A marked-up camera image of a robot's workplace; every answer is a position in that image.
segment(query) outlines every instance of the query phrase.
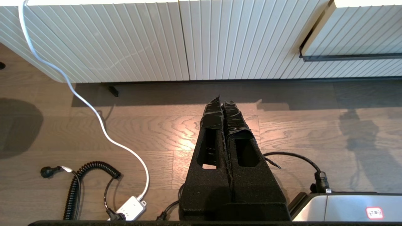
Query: coiled cable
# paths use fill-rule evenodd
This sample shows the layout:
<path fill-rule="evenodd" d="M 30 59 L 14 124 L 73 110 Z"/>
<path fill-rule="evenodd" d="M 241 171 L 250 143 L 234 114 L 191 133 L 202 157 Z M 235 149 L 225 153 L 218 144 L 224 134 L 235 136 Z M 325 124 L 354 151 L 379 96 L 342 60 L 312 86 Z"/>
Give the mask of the coiled cable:
<path fill-rule="evenodd" d="M 78 210 L 80 204 L 77 202 L 77 198 L 79 198 L 79 189 L 80 189 L 80 182 L 84 178 L 84 176 L 94 169 L 100 169 L 107 172 L 111 175 L 112 178 L 118 179 L 121 176 L 121 173 L 115 169 L 113 166 L 101 162 L 101 161 L 94 161 L 88 162 L 84 166 L 82 166 L 77 172 L 76 177 L 73 178 L 70 189 L 68 191 L 66 208 L 64 210 L 64 217 L 63 220 L 74 220 L 77 219 Z"/>

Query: hardwood floorboard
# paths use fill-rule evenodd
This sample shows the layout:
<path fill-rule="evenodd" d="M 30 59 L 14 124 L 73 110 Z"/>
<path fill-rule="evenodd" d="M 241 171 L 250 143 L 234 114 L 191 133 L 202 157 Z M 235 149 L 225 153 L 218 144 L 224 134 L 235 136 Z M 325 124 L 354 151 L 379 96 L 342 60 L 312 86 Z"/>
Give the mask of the hardwood floorboard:
<path fill-rule="evenodd" d="M 0 224 L 61 219 L 72 175 L 43 179 L 44 166 L 78 170 L 101 160 L 123 173 L 108 201 L 115 209 L 145 185 L 129 152 L 111 144 L 94 113 L 66 84 L 48 78 L 0 44 Z M 235 101 L 262 152 L 288 151 L 312 159 L 334 191 L 402 193 L 401 81 L 239 81 L 117 85 L 78 84 L 113 139 L 136 151 L 150 170 L 147 211 L 154 220 L 177 200 L 185 181 L 205 105 L 217 95 Z M 272 156 L 270 165 L 288 201 L 309 192 L 314 169 L 297 158 Z M 105 220 L 103 192 L 110 176 L 84 179 L 80 219 Z M 171 220 L 178 220 L 177 208 Z"/>

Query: black cable connector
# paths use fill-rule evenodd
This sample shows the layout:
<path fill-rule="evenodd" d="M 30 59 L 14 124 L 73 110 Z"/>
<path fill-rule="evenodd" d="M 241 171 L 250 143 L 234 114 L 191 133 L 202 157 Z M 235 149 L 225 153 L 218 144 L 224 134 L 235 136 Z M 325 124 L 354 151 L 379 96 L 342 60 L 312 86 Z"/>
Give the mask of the black cable connector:
<path fill-rule="evenodd" d="M 111 208 L 106 210 L 107 214 L 110 217 L 110 221 L 114 220 L 125 220 L 125 215 L 123 213 L 116 213 Z"/>
<path fill-rule="evenodd" d="M 168 216 L 168 213 L 166 213 L 165 211 L 163 211 L 157 218 L 156 220 L 166 220 L 166 217 Z"/>
<path fill-rule="evenodd" d="M 313 192 L 313 191 L 311 191 L 311 192 L 313 192 L 313 193 L 332 193 L 331 188 L 329 188 L 329 183 L 328 183 L 325 172 L 323 172 L 323 171 L 315 172 L 314 177 L 316 178 L 316 183 L 315 183 L 316 189 L 315 189 L 315 192 Z"/>

